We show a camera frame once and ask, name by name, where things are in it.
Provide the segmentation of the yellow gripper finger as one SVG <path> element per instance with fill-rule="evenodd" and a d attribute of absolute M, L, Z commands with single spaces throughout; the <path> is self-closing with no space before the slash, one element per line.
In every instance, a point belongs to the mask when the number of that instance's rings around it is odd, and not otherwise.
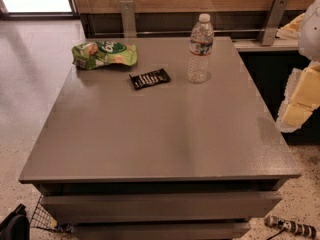
<path fill-rule="evenodd" d="M 300 129 L 320 107 L 320 63 L 312 61 L 303 70 L 294 68 L 284 95 L 276 126 L 283 133 L 292 133 Z"/>
<path fill-rule="evenodd" d="M 296 40 L 298 38 L 298 32 L 300 24 L 304 17 L 304 13 L 295 17 L 292 21 L 287 23 L 285 26 L 277 30 L 276 36 L 284 40 Z"/>

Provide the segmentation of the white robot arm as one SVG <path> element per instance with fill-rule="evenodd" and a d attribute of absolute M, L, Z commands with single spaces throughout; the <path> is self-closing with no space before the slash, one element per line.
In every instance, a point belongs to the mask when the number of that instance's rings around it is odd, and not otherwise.
<path fill-rule="evenodd" d="M 283 133 L 292 133 L 320 107 L 320 0 L 315 0 L 305 13 L 278 29 L 276 36 L 296 39 L 299 54 L 310 60 L 303 70 L 292 70 L 277 113 L 277 128 Z"/>

